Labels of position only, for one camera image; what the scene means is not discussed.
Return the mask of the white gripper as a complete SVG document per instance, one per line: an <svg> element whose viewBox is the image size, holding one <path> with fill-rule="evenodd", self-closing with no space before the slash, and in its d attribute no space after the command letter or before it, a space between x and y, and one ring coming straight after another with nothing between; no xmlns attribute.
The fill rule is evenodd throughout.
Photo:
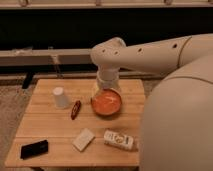
<svg viewBox="0 0 213 171"><path fill-rule="evenodd" d="M117 69L99 68L97 71L97 85L100 89L118 88L119 71Z"/></svg>

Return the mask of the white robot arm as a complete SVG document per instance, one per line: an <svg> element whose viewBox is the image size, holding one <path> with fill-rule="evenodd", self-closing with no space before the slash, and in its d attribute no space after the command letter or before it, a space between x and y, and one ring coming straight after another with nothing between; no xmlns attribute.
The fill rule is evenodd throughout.
<svg viewBox="0 0 213 171"><path fill-rule="evenodd" d="M100 88L127 68L163 74L140 123L140 171L213 171L213 34L128 46L112 38L92 48Z"/></svg>

